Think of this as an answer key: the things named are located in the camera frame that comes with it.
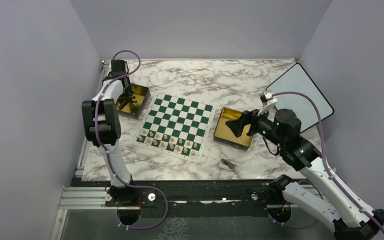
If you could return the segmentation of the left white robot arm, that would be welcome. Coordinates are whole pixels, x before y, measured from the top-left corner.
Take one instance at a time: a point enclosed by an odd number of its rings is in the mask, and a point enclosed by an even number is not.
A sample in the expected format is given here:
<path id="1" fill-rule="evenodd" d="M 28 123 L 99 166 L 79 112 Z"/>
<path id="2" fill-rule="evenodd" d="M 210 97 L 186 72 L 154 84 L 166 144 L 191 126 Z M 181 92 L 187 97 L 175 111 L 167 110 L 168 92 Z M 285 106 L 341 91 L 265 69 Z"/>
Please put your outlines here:
<path id="1" fill-rule="evenodd" d="M 119 110 L 134 101 L 135 96 L 127 62 L 111 60 L 110 66 L 97 95 L 81 104 L 83 126 L 86 139 L 97 147 L 110 174 L 107 194 L 113 202 L 129 206 L 137 200 L 137 191 L 131 186 L 132 175 L 120 149 Z"/>

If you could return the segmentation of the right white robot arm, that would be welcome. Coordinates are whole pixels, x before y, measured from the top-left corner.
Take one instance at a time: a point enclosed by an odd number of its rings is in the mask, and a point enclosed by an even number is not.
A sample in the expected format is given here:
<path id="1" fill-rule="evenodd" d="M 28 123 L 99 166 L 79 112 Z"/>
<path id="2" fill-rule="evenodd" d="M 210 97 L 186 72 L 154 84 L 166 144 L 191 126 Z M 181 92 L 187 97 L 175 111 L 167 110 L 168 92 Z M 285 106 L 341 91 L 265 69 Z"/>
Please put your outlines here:
<path id="1" fill-rule="evenodd" d="M 269 184 L 269 199 L 276 204 L 286 201 L 305 210 L 328 227 L 337 240 L 370 240 L 379 231 L 384 232 L 384 210 L 373 209 L 334 175 L 321 152 L 300 135 L 302 123 L 296 114 L 291 109 L 280 109 L 273 121 L 268 116 L 257 109 L 244 111 L 238 119 L 225 124 L 237 138 L 248 125 L 248 136 L 260 134 L 277 145 L 281 158 L 324 196 L 317 197 L 283 174 Z"/>

